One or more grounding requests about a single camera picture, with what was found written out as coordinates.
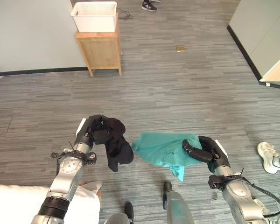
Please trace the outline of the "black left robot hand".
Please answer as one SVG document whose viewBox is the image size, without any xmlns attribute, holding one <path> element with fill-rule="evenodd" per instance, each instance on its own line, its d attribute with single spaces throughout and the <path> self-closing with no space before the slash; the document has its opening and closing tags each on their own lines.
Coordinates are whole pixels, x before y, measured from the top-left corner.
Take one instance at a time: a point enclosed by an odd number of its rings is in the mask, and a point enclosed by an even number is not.
<svg viewBox="0 0 280 224">
<path fill-rule="evenodd" d="M 103 144 L 111 138 L 110 128 L 106 124 L 107 117 L 93 115 L 82 118 L 76 131 L 75 144 L 84 143 L 90 147 L 93 144 Z"/>
</svg>

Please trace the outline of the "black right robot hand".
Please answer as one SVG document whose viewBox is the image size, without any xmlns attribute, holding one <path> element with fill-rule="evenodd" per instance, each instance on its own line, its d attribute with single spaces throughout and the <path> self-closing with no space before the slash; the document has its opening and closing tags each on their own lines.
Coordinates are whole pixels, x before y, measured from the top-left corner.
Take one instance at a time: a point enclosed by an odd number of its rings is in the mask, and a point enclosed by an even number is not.
<svg viewBox="0 0 280 224">
<path fill-rule="evenodd" d="M 210 137 L 198 136 L 202 149 L 190 145 L 187 140 L 182 141 L 182 148 L 188 156 L 208 165 L 211 173 L 218 167 L 231 167 L 228 156 L 222 145 Z"/>
</svg>

